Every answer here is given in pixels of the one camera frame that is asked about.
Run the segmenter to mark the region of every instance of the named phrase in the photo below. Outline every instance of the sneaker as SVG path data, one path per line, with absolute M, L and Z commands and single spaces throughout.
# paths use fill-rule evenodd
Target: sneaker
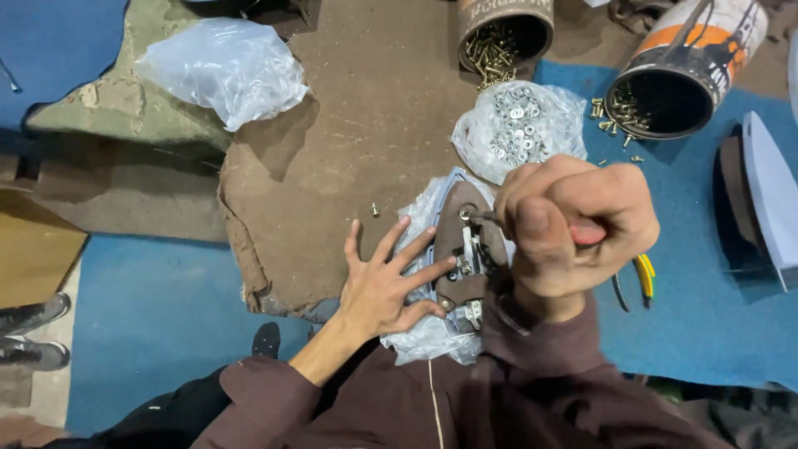
M 252 355 L 260 354 L 277 360 L 280 349 L 280 327 L 277 323 L 266 323 L 255 333 L 252 339 Z
M 0 337 L 0 365 L 11 364 L 34 371 L 56 371 L 69 364 L 69 349 L 60 343 L 36 343 L 23 336 Z
M 72 300 L 58 292 L 44 304 L 0 309 L 0 336 L 20 336 L 57 320 L 69 312 Z

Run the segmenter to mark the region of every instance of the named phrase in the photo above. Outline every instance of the clear plastic bag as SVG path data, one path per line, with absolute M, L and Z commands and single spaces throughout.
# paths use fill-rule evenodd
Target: clear plastic bag
M 451 141 L 477 176 L 502 185 L 524 162 L 555 154 L 587 159 L 582 141 L 587 101 L 567 89 L 529 81 L 494 84 L 460 117 Z
M 206 18 L 150 45 L 135 70 L 180 100 L 213 108 L 227 131 L 273 118 L 308 91 L 275 29 L 237 18 Z
M 484 182 L 464 174 L 466 181 L 471 182 L 482 193 L 489 204 L 493 204 L 493 192 Z M 394 252 L 401 251 L 407 244 L 421 234 L 428 226 L 433 224 L 438 212 L 435 205 L 439 195 L 445 195 L 447 178 L 433 178 L 424 192 L 416 201 L 400 209 L 399 215 L 408 215 L 412 219 L 410 226 L 399 239 Z M 515 253 L 516 246 L 509 240 L 504 241 L 508 254 Z M 413 274 L 424 267 L 424 254 L 417 257 L 403 273 L 405 276 Z M 430 284 L 422 285 L 413 290 L 407 297 L 407 302 L 432 298 Z M 431 360 L 438 356 L 452 357 L 457 363 L 467 365 L 476 362 L 476 357 L 482 352 L 482 337 L 475 333 L 463 333 L 454 328 L 451 321 L 441 320 L 436 316 L 425 316 L 407 332 L 398 332 L 380 337 L 380 342 L 386 348 L 393 346 L 397 353 L 397 365 L 406 364 L 414 360 Z

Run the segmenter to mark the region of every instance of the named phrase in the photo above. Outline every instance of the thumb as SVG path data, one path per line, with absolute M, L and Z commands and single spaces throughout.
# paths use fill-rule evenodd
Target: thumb
M 514 222 L 516 244 L 536 270 L 571 263 L 575 254 L 571 231 L 554 203 L 542 197 L 522 198 Z
M 435 315 L 441 319 L 446 318 L 446 312 L 435 301 L 418 300 L 402 308 L 399 319 L 396 322 L 397 330 L 395 332 L 407 332 L 418 320 L 427 315 Z

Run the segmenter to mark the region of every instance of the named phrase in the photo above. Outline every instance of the blue mat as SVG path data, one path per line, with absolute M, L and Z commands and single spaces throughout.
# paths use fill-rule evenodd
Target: blue mat
M 230 247 L 93 234 L 81 263 L 66 429 L 91 435 L 144 401 L 251 351 L 261 324 L 280 325 L 280 358 L 310 325 L 247 312 Z
M 544 62 L 535 82 L 559 85 L 584 98 L 603 97 L 617 72 Z M 774 77 L 774 82 L 786 82 L 786 74 Z M 602 349 L 623 371 L 720 385 L 761 387 L 774 381 L 798 391 L 798 292 L 780 293 L 771 272 L 736 279 L 737 273 L 729 271 L 735 268 L 729 246 L 731 253 L 746 248 L 720 238 L 736 232 L 728 215 L 716 221 L 722 202 L 713 175 L 717 148 L 752 110 L 795 176 L 798 127 L 786 101 L 733 89 L 701 132 L 677 141 L 632 142 L 626 151 L 622 136 L 607 136 L 585 116 L 589 161 L 646 159 L 641 167 L 662 224 L 659 242 L 648 252 L 657 272 L 653 308 L 643 308 L 631 270 L 621 276 L 631 313 L 618 306 L 609 283 L 597 290 Z
M 19 130 L 31 106 L 54 103 L 117 59 L 128 0 L 0 2 L 0 128 Z

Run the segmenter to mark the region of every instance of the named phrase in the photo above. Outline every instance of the pile of brass screws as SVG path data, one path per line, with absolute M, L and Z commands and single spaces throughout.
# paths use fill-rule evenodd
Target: pile of brass screws
M 479 28 L 466 43 L 465 54 L 482 77 L 477 92 L 497 82 L 516 79 L 516 69 L 510 70 L 510 67 L 518 50 L 512 30 L 501 22 L 490 22 Z
M 604 118 L 605 114 L 607 115 L 607 120 L 600 121 L 598 124 L 602 131 L 606 131 L 610 136 L 615 137 L 618 135 L 618 124 L 623 126 L 626 131 L 623 148 L 626 148 L 632 140 L 641 138 L 634 132 L 630 132 L 629 129 L 645 131 L 650 126 L 651 113 L 638 111 L 637 101 L 632 97 L 628 85 L 621 85 L 613 92 L 612 101 L 609 105 L 606 105 L 602 98 L 593 98 L 591 104 L 593 109 L 590 118 L 600 119 Z M 642 158 L 635 156 L 632 157 L 632 161 L 642 162 Z

